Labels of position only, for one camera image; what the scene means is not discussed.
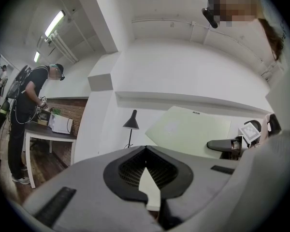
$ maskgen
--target fluorescent light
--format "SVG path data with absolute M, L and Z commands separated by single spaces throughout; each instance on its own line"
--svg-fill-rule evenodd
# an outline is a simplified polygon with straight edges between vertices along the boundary
M 34 56 L 34 62 L 38 61 L 39 56 L 40 56 L 40 53 L 36 52 Z
M 58 22 L 63 18 L 64 14 L 62 11 L 59 11 L 59 13 L 55 16 L 54 20 L 49 24 L 47 30 L 45 31 L 45 35 L 48 37 L 50 33 L 53 31 L 55 26 L 58 24 Z

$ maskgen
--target sneaker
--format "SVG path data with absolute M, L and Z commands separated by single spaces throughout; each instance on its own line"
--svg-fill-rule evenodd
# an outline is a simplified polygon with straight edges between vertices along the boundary
M 27 171 L 27 166 L 26 165 L 23 165 L 21 168 L 20 168 L 22 171 Z
M 28 177 L 22 177 L 21 179 L 15 179 L 15 178 L 13 177 L 13 175 L 12 175 L 12 180 L 13 180 L 14 182 L 19 182 L 19 183 L 21 183 L 21 184 L 23 184 L 23 185 L 27 185 L 27 184 L 30 183 L 30 180 L 29 180 Z

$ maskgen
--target black desk lamp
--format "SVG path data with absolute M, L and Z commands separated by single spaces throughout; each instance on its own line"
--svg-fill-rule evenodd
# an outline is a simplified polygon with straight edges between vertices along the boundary
M 138 126 L 138 124 L 137 124 L 137 122 L 136 122 L 136 119 L 135 119 L 135 117 L 136 117 L 136 113 L 137 113 L 137 111 L 134 110 L 134 111 L 132 112 L 131 118 L 129 118 L 129 120 L 128 120 L 128 121 L 124 124 L 124 126 L 123 126 L 124 128 L 131 129 L 131 131 L 130 131 L 130 138 L 129 138 L 128 148 L 130 148 L 130 146 L 131 146 L 130 141 L 131 141 L 132 130 L 138 130 L 138 129 L 139 129 L 139 126 Z

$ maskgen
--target light green desk surface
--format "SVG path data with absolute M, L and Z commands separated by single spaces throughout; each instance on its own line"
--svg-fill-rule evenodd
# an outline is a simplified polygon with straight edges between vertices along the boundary
M 211 140 L 227 139 L 231 122 L 173 106 L 146 135 L 157 145 L 194 156 L 219 159 L 221 152 L 206 147 Z

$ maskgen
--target wooden table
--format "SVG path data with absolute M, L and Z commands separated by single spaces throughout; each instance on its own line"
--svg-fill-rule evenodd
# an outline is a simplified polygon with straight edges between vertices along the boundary
M 26 124 L 23 151 L 26 152 L 26 163 L 31 188 L 35 188 L 30 162 L 31 137 L 49 140 L 49 153 L 52 153 L 53 141 L 72 142 L 71 163 L 70 163 L 71 165 L 74 164 L 76 137 L 69 134 L 53 132 L 52 129 L 50 129 L 48 126 L 39 125 L 37 123 L 29 122 L 28 124 Z

